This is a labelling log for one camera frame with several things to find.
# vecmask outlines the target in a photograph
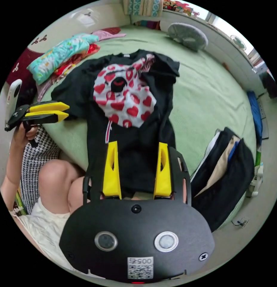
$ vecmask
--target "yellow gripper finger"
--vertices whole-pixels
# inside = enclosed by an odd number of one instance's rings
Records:
[[[168,156],[168,145],[166,143],[159,143],[153,198],[157,196],[171,196],[171,170]]]
[[[30,112],[26,113],[25,117],[33,117],[33,116],[40,116],[40,115],[57,115],[58,116],[58,122],[66,119],[69,114],[61,112],[61,111],[40,111],[40,112]]]
[[[108,144],[103,194],[105,197],[118,196],[121,199],[121,184],[118,170],[118,143],[116,141]]]
[[[49,112],[61,111],[62,112],[69,108],[70,106],[64,104],[63,102],[56,102],[56,103],[47,103],[47,104],[42,103],[41,105],[31,106],[29,110],[30,110],[30,113],[44,112],[44,111],[49,111]]]

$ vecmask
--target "round fan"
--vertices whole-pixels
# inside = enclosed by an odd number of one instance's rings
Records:
[[[241,50],[245,51],[246,50],[246,46],[245,44],[242,42],[242,40],[240,40],[237,36],[231,35],[230,36],[232,42]]]

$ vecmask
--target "green bedsheet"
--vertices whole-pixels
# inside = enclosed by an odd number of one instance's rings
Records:
[[[183,154],[191,174],[202,160],[216,129],[226,126],[245,139],[255,158],[256,137],[247,94],[219,62],[205,52],[188,50],[161,31],[136,26],[125,26],[121,30],[127,34],[124,38],[99,42],[100,51],[85,60],[144,49],[180,62],[170,120],[177,150]],[[43,101],[51,99],[51,92],[57,85],[45,93]],[[84,120],[46,124],[44,128],[74,162],[87,169]]]

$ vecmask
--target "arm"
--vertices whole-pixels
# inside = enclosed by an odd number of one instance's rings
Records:
[[[38,128],[32,128],[26,133],[23,124],[14,131],[10,145],[6,175],[0,188],[2,198],[8,208],[13,210],[14,200],[20,184],[24,148],[28,140],[34,139]]]
[[[17,146],[12,139],[6,175],[0,188],[3,200],[10,211],[13,210],[14,200],[20,184],[23,154],[24,148]]]

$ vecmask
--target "label sticker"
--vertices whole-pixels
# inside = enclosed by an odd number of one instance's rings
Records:
[[[153,279],[153,257],[128,257],[128,279]]]

